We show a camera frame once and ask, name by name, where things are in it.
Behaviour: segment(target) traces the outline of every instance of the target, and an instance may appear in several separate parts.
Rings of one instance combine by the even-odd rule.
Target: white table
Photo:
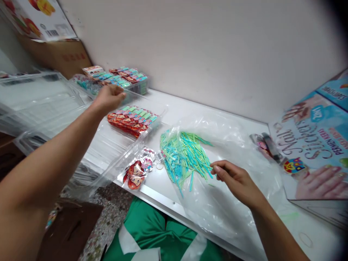
[[[149,93],[146,96],[152,100],[158,100],[163,104],[169,105],[169,110],[162,119],[163,124],[155,131],[155,133],[152,133],[151,138],[146,142],[146,146],[154,150],[159,150],[160,135],[164,131],[169,129],[170,126],[175,124],[180,118],[188,113],[194,112],[204,114],[206,112],[211,113],[218,111],[233,120],[238,121],[248,134],[262,132],[269,133],[268,126],[264,123],[223,112],[189,100],[181,99],[155,90],[149,90]],[[122,185],[117,180],[115,180],[114,183],[119,186]],[[183,207],[179,203],[175,188],[171,183],[165,168],[162,170],[154,168],[151,175],[148,175],[146,178],[140,191],[131,191],[131,193],[187,227],[203,234],[217,245],[230,251],[241,259],[256,260],[253,256],[258,256],[257,254],[246,253],[238,247],[229,244],[225,240],[206,233],[204,230],[195,226],[195,224],[187,218]],[[344,242],[342,230],[291,204],[287,201],[284,192],[278,214],[300,247],[311,260],[332,260],[338,247]],[[261,260],[265,258],[265,256],[259,257],[260,258],[257,259]]]

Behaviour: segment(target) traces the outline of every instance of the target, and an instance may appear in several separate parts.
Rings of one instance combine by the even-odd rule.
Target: cardboard carton
[[[348,69],[336,75],[316,91],[348,112]]]
[[[17,37],[39,65],[59,71],[67,79],[77,73],[83,74],[83,68],[92,66],[79,39],[42,42],[22,35]]]
[[[56,0],[2,0],[0,9],[25,36],[43,41],[77,37]]]
[[[269,129],[284,157],[287,199],[348,228],[348,113],[314,91]]]

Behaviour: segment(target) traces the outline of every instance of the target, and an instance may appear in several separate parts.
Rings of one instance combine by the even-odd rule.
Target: floor
[[[133,195],[125,189],[111,183],[99,188],[89,202],[104,206],[94,230],[92,231],[79,261],[99,261],[106,244],[110,245],[118,227],[125,219]],[[242,261],[238,257],[221,249],[226,261]]]

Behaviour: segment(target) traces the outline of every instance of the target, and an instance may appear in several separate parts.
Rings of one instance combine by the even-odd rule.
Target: plastic bin
[[[98,187],[106,186],[116,179],[122,170],[119,163],[134,150],[142,148],[144,139],[158,126],[161,122],[161,117],[167,111],[166,105],[129,91],[126,91],[126,93],[128,99],[124,100],[118,109],[135,105],[150,110],[159,115],[159,117],[138,139],[112,126],[108,122],[107,117],[104,117],[86,154],[68,184],[72,196],[86,200]],[[16,145],[26,155],[30,154],[45,141],[64,130],[89,106],[90,104],[81,106],[23,133],[15,140]]]
[[[81,86],[80,84],[74,81],[74,78],[70,79],[69,81],[71,82],[71,84],[74,85],[74,88],[78,89],[79,91],[83,91],[90,98],[95,99],[96,96],[98,95],[99,90],[103,86],[101,84],[98,84],[97,82],[92,81],[90,78],[88,78],[85,75],[80,75],[80,77],[84,79],[85,81],[89,80],[89,82],[88,83],[85,82],[85,86]],[[150,79],[147,78],[143,81],[131,84],[130,86],[124,89],[135,92],[136,94],[144,95],[148,92],[149,87],[150,87]]]
[[[27,108],[46,97],[78,95],[71,82],[58,72],[0,79],[0,93],[0,114]]]
[[[17,137],[22,132],[46,120],[55,118],[84,104],[85,102],[80,96],[65,97],[65,95],[33,101],[30,104],[32,106],[0,116],[0,131]]]

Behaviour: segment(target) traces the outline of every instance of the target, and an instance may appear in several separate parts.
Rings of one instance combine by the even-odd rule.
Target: hand illustration
[[[282,117],[282,122],[284,123],[291,118],[294,119],[294,122],[299,122],[307,119],[311,116],[311,110],[318,105],[327,107],[329,103],[324,100],[319,94],[315,94],[313,95],[313,97],[295,104],[289,110],[287,110],[286,114],[284,114],[284,116]]]
[[[348,184],[343,182],[347,173],[340,167],[325,165],[300,178],[296,199],[342,199],[348,198]]]

